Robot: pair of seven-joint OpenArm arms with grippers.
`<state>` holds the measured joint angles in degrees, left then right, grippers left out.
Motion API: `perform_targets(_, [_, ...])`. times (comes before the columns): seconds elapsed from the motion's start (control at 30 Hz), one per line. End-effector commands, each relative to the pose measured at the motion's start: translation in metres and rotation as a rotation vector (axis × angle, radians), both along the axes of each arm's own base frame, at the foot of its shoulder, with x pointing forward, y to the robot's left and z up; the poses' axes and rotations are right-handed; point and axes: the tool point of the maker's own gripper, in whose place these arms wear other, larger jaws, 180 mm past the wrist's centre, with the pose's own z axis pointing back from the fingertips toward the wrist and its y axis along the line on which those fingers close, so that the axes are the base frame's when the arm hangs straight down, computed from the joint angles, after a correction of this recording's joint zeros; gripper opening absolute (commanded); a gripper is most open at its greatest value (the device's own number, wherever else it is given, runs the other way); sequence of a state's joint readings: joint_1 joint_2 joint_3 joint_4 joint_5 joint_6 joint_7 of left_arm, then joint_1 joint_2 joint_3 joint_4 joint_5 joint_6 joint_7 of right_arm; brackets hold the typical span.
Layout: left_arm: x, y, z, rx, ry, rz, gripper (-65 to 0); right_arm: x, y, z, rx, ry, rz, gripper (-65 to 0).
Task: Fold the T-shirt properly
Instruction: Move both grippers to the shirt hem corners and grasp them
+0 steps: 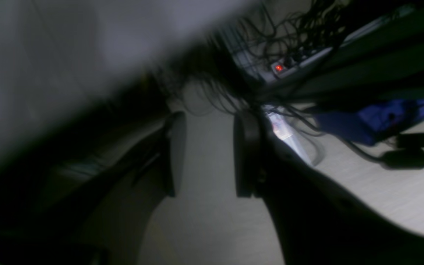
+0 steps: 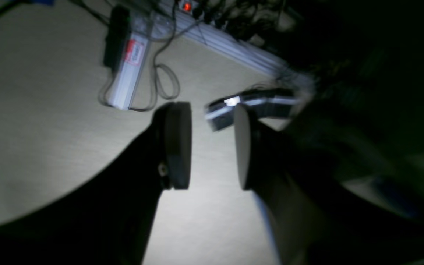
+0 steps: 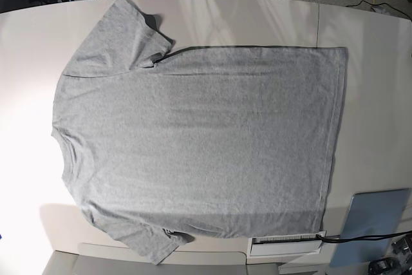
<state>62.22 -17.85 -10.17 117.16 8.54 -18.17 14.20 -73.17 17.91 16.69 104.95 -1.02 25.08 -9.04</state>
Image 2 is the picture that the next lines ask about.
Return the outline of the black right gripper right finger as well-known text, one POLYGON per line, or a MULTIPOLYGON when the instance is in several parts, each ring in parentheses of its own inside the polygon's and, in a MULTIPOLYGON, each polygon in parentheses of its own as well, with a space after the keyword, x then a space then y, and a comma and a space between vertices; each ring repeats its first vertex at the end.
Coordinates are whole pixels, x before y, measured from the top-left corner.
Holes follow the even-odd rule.
POLYGON ((240 185, 283 265, 424 265, 424 172, 364 116, 310 104, 281 131, 234 112, 240 185))

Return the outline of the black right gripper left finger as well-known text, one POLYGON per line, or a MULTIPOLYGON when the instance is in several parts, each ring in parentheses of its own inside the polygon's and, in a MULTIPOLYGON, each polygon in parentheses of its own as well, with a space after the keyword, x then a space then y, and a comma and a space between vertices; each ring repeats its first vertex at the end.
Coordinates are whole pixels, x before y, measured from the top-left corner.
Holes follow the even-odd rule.
POLYGON ((164 190, 190 185, 191 105, 163 104, 95 177, 0 225, 0 265, 140 265, 164 190))

